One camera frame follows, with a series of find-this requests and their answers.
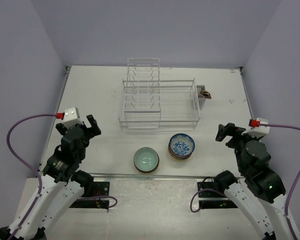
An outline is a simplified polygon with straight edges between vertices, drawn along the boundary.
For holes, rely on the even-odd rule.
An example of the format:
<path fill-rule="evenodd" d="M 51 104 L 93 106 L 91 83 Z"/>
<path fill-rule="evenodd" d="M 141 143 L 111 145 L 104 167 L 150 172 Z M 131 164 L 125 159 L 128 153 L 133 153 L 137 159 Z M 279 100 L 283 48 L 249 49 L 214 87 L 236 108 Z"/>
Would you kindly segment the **blue white floral bowl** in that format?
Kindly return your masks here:
<path fill-rule="evenodd" d="M 195 150 L 195 141 L 191 136 L 185 133 L 173 135 L 168 143 L 169 148 L 177 155 L 186 156 Z"/>

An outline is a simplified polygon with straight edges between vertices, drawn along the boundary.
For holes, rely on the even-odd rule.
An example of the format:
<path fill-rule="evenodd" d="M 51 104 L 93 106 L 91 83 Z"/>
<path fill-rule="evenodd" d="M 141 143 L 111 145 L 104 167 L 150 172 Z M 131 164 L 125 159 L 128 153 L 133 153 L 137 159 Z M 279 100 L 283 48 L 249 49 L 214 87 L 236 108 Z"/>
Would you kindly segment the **mint green bowl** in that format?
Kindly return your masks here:
<path fill-rule="evenodd" d="M 151 173 L 155 171 L 160 163 L 158 153 L 150 147 L 138 149 L 133 156 L 133 164 L 141 173 Z"/>

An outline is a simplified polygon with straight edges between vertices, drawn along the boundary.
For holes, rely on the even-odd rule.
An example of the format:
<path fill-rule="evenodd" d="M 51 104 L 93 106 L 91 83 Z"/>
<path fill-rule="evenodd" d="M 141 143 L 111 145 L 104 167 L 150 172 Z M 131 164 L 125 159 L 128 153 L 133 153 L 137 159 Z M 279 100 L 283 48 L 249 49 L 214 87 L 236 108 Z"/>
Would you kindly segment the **blue triangle patterned bowl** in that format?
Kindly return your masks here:
<path fill-rule="evenodd" d="M 177 156 L 173 155 L 171 152 L 169 152 L 169 154 L 170 154 L 170 156 L 171 156 L 172 158 L 176 158 L 176 159 L 187 159 L 187 158 L 190 158 L 190 157 L 191 157 L 191 154 L 190 154 L 189 156 L 187 156 L 187 157 L 177 157 Z"/>

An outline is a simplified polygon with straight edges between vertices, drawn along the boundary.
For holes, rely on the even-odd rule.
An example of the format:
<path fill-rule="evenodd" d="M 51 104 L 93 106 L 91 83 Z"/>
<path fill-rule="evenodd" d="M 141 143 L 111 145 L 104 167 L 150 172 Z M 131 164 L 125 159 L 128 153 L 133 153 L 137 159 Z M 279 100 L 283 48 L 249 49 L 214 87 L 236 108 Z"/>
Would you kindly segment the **orange floral patterned bowl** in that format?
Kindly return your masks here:
<path fill-rule="evenodd" d="M 188 155 L 178 155 L 178 154 L 175 154 L 170 148 L 168 148 L 168 152 L 172 153 L 174 156 L 179 157 L 179 158 L 186 158 L 189 155 L 192 155 L 192 153 L 190 153 Z"/>

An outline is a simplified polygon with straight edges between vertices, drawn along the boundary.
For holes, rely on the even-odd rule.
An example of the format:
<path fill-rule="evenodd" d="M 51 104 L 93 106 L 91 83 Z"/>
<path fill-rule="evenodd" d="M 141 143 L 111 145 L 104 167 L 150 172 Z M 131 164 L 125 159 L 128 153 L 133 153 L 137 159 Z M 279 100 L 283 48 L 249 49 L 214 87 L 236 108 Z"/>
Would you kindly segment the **yellow blue patterned bowl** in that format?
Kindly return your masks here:
<path fill-rule="evenodd" d="M 174 160 L 174 161 L 177 161 L 177 162 L 182 162 L 182 163 L 184 163 L 184 162 L 188 162 L 189 160 L 190 160 L 190 158 L 181 158 L 181 159 L 177 159 L 177 158 L 173 158 L 172 157 L 172 159 Z"/>

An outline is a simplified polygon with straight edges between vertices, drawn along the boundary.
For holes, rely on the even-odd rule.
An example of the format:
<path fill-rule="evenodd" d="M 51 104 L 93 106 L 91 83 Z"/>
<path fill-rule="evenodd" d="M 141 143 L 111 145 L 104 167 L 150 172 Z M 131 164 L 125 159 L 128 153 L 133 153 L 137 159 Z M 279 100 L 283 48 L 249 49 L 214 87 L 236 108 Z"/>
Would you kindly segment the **yellow flower leaf bowl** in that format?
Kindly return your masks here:
<path fill-rule="evenodd" d="M 147 174 L 147 175 L 152 174 L 154 172 L 154 170 L 152 170 L 152 171 L 142 171 L 142 170 L 139 170 L 139 169 L 137 169 L 137 171 L 141 174 Z"/>

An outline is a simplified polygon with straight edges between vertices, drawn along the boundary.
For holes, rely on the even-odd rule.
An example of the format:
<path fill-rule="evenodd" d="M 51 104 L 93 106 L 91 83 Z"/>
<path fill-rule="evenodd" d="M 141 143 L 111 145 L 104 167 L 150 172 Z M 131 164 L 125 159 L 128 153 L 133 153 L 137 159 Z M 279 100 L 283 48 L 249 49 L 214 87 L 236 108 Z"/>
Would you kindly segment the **pink patterned bowl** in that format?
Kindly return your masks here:
<path fill-rule="evenodd" d="M 159 158 L 136 158 L 133 160 L 134 167 L 141 171 L 155 171 L 160 164 Z"/>

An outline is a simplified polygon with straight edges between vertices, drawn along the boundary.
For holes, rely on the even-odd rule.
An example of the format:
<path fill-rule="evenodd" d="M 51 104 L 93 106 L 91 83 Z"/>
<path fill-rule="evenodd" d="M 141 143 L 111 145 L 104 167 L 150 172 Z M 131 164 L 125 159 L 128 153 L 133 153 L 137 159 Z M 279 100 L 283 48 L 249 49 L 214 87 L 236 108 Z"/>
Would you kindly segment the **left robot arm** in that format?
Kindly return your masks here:
<path fill-rule="evenodd" d="M 79 166 L 86 157 L 90 139 L 101 130 L 93 115 L 87 115 L 90 127 L 80 120 L 74 109 L 56 113 L 61 122 L 55 127 L 60 144 L 37 173 L 38 186 L 26 207 L 9 226 L 0 228 L 0 240 L 45 240 L 55 223 L 77 200 L 93 193 L 93 177 Z"/>

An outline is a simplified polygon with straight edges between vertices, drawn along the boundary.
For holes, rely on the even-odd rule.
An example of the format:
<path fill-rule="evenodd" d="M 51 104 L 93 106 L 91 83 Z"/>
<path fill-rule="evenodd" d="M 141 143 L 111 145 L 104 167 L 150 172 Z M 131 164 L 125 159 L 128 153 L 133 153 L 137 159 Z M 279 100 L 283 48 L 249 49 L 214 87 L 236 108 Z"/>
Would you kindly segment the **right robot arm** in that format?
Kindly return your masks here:
<path fill-rule="evenodd" d="M 270 168 L 271 155 L 261 142 L 273 125 L 257 118 L 249 121 L 249 127 L 220 124 L 215 140 L 231 138 L 225 145 L 234 150 L 238 172 L 260 205 L 256 205 L 228 170 L 214 177 L 213 191 L 217 196 L 229 198 L 262 240 L 300 240 L 300 231 L 289 210 L 293 190 L 287 191 L 281 177 Z"/>

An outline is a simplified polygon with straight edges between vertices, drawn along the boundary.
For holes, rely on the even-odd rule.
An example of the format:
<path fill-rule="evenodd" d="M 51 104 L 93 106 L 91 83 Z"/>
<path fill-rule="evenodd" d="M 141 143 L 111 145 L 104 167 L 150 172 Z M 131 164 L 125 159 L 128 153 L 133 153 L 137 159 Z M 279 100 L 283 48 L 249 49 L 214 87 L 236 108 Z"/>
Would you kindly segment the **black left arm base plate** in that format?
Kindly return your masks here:
<path fill-rule="evenodd" d="M 83 197 L 108 196 L 110 191 L 109 181 L 95 181 L 92 189 Z M 94 198 L 90 200 L 75 201 L 70 208 L 74 209 L 109 209 L 110 200 L 107 198 Z"/>

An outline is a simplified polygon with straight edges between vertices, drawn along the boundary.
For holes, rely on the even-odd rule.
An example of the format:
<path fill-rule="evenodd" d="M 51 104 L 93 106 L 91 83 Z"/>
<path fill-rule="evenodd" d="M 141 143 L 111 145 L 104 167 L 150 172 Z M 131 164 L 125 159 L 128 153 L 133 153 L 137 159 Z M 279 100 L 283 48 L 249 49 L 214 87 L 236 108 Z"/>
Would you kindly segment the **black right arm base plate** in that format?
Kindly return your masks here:
<path fill-rule="evenodd" d="M 207 178 L 205 181 L 197 182 L 197 189 L 213 189 L 216 188 L 212 179 Z M 227 197 L 223 197 L 220 194 L 213 191 L 204 191 L 198 194 L 199 207 L 204 209 L 237 209 L 238 207 Z"/>

